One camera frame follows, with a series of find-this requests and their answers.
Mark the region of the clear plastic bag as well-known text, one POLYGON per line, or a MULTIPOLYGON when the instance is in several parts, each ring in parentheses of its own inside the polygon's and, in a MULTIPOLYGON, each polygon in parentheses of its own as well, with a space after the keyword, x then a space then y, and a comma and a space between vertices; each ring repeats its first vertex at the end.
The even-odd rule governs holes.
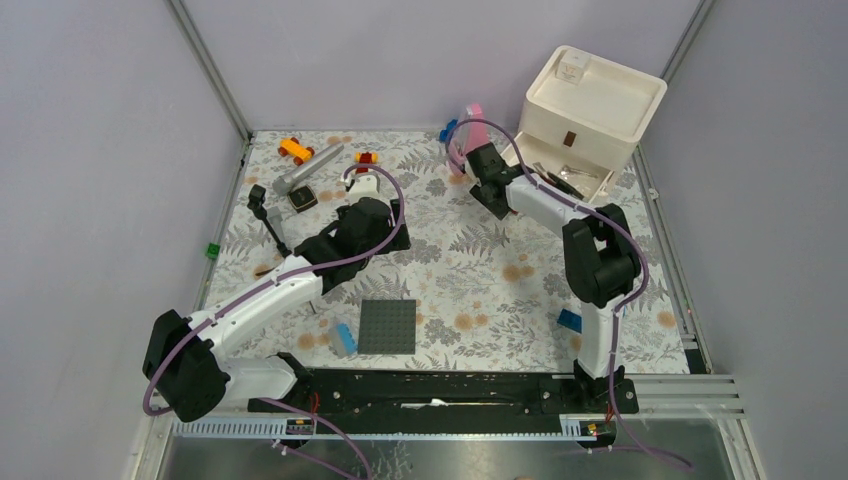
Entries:
POLYGON ((598 175, 595 174, 595 173, 585 171, 585 170, 581 170, 581 169, 578 169, 578 168, 575 168, 575 167, 571 167, 569 165, 563 165, 559 169, 558 173, 548 171, 540 162, 534 162, 532 164, 532 166, 533 166, 533 169, 536 173, 538 173, 548 183, 550 183, 552 185, 554 185, 554 184, 553 184, 552 180, 550 179, 550 177, 553 176, 553 175, 556 175, 556 176, 566 180, 567 182, 568 182, 568 179, 572 178, 572 177, 586 177, 586 178, 592 178, 592 179, 596 179, 598 177, 598 175))

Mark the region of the cream three-drawer organizer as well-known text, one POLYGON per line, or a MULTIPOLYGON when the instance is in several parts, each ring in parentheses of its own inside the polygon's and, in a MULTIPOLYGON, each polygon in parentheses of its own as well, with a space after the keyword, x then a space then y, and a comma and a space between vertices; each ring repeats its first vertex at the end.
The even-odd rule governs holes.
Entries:
POLYGON ((555 77, 563 45, 555 49, 528 88, 515 141, 527 166, 548 171, 569 165, 598 175, 568 182, 596 205, 609 194, 667 92, 656 76, 592 55, 578 85, 555 77))

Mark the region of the white cosmetic box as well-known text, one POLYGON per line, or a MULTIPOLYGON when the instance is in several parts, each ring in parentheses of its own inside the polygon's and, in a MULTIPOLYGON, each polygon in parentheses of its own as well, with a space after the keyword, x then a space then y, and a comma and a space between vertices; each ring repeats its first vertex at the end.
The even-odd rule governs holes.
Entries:
POLYGON ((578 85, 592 60, 592 55, 576 48, 564 49, 561 53, 555 77, 572 85, 578 85))

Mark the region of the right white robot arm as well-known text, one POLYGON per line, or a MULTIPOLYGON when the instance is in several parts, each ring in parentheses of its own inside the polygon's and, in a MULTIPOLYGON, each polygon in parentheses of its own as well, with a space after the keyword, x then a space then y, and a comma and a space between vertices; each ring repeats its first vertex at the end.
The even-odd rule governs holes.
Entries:
POLYGON ((566 283, 582 318, 573 396, 583 410, 601 410, 623 377, 616 365, 618 311, 642 273, 622 209, 577 200, 522 165, 507 164, 491 143, 466 154, 465 171, 476 179, 472 196, 497 218, 523 213, 561 238, 566 283))

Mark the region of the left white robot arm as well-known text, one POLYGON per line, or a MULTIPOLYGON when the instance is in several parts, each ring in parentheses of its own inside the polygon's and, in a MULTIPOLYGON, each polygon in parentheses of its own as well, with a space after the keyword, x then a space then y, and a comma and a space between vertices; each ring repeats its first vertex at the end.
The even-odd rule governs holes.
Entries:
POLYGON ((155 320, 142 362, 146 415, 172 412, 193 422, 228 402, 269 398, 288 411, 307 404, 308 381, 282 357, 231 353, 267 322, 355 278, 372 257, 409 249, 402 187, 377 171, 394 187, 394 199, 362 196, 339 207, 334 222, 251 286, 210 309, 188 316, 168 310, 155 320))

